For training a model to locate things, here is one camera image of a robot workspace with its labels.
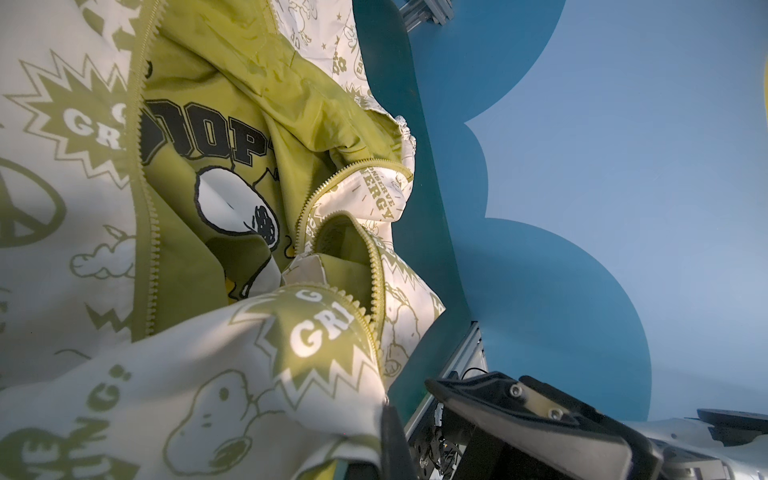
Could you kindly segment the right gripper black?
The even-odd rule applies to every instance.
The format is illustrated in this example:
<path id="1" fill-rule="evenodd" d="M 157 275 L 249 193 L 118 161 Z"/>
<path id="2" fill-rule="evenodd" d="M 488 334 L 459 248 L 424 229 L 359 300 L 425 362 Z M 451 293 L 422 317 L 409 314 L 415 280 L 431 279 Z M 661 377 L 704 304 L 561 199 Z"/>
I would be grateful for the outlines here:
<path id="1" fill-rule="evenodd" d="M 651 440 L 530 376 L 429 379 L 407 435 L 419 479 L 658 479 Z"/>

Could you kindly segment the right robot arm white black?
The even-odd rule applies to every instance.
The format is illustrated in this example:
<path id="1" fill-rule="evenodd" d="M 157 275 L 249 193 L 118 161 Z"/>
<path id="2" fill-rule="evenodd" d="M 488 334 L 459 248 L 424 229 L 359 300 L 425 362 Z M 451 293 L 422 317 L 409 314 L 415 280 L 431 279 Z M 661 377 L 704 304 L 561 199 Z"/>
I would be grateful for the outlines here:
<path id="1" fill-rule="evenodd" d="M 429 379 L 406 429 L 420 479 L 764 479 L 767 417 L 621 422 L 531 376 Z"/>

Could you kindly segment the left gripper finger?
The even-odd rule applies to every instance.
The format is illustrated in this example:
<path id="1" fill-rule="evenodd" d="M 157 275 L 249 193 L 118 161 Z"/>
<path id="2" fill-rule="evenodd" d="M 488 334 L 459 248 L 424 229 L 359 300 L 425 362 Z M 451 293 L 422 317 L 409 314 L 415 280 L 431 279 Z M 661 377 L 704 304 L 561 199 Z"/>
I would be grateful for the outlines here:
<path id="1" fill-rule="evenodd" d="M 344 472 L 347 480 L 416 480 L 418 478 L 405 430 L 397 409 L 385 404 L 381 417 L 382 455 L 381 466 L 353 462 Z"/>

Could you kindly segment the green and cream printed jacket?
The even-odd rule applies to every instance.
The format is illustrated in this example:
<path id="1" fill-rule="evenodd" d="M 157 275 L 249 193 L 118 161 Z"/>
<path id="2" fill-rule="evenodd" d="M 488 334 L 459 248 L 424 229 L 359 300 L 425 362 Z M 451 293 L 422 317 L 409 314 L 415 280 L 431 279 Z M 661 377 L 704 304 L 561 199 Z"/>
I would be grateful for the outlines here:
<path id="1" fill-rule="evenodd" d="M 350 1 L 1 5 L 1 475 L 345 479 L 443 313 Z"/>

